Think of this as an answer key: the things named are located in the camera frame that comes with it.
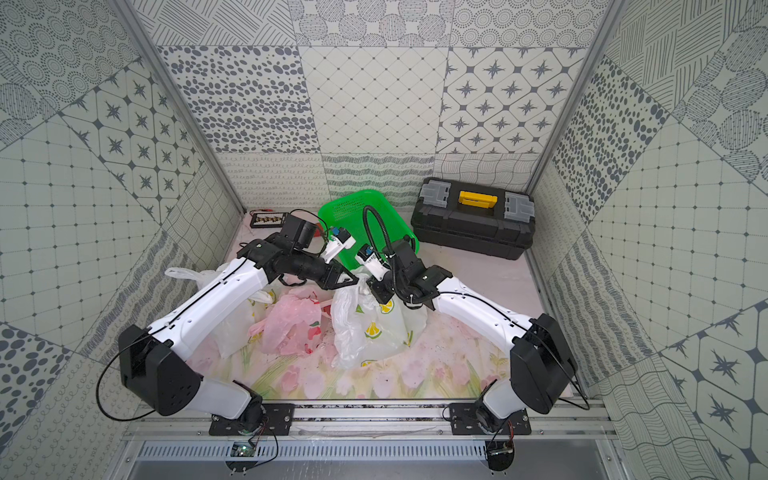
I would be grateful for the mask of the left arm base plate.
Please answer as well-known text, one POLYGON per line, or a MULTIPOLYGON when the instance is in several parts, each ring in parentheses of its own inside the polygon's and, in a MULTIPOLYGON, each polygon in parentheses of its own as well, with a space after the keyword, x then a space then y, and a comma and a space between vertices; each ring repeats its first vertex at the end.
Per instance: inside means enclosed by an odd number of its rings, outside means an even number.
POLYGON ((287 436, 293 422, 295 405, 292 403, 266 403, 251 405, 238 418, 226 419, 213 415, 210 436, 251 436, 263 427, 268 435, 287 436))

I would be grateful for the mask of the lemon print plastic bag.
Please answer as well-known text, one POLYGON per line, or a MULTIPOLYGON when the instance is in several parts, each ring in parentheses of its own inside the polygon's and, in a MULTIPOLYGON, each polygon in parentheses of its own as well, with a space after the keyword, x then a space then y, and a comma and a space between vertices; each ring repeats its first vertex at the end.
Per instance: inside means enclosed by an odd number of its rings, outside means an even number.
MULTIPOLYGON (((202 290, 228 265, 229 262, 220 265, 216 270, 203 271, 170 267, 165 271, 165 275, 176 279, 192 280, 197 284, 197 288, 202 290)), ((276 300, 276 293, 271 286, 251 295, 214 328, 207 342, 215 343, 222 359, 232 356, 249 343, 250 328, 265 318, 267 307, 273 305, 276 300)))

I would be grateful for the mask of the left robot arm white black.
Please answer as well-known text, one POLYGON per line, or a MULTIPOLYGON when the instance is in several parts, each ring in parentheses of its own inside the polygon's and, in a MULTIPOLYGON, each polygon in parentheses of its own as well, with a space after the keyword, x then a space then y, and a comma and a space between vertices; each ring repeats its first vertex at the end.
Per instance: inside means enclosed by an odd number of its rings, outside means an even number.
POLYGON ((329 229, 324 249, 310 253, 315 229, 286 215, 279 232, 242 247, 210 285, 148 327, 126 328, 116 356, 122 385, 161 416, 194 410, 257 430, 265 414, 261 396, 237 382, 205 378, 187 360, 239 305, 284 275, 326 291, 355 284, 356 276, 336 258, 354 246, 354 237, 341 227, 329 229))

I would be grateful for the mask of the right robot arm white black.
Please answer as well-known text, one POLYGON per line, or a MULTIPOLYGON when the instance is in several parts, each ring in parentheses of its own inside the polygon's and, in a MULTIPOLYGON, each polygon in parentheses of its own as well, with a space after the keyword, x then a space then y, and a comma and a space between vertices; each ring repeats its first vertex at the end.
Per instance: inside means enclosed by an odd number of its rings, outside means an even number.
POLYGON ((371 274, 369 288, 384 303, 392 297, 462 322, 509 357, 509 379, 494 381, 476 401, 485 422, 529 409, 549 413, 574 379, 577 365, 558 322, 529 318, 473 291, 447 269, 425 266, 403 239, 378 253, 368 244, 356 260, 371 274))

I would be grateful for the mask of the pink plastic bag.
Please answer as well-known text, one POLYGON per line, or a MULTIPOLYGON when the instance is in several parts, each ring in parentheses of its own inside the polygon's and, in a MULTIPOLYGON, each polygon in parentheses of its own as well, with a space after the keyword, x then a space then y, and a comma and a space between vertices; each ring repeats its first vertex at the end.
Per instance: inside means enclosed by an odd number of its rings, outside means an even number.
POLYGON ((315 285, 284 288, 266 307, 265 317, 249 328, 249 340, 259 341, 265 354, 311 354, 322 340, 322 322, 330 318, 332 297, 315 285))

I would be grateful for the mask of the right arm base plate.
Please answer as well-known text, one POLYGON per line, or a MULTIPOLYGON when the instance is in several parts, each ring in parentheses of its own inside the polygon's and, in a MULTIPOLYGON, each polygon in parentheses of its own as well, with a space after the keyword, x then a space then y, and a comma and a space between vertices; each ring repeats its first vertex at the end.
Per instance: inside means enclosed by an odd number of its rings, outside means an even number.
POLYGON ((495 417, 485 407, 475 402, 450 403, 444 411, 444 419, 450 423, 453 435, 491 435, 498 433, 530 435, 532 428, 525 409, 506 418, 495 417))

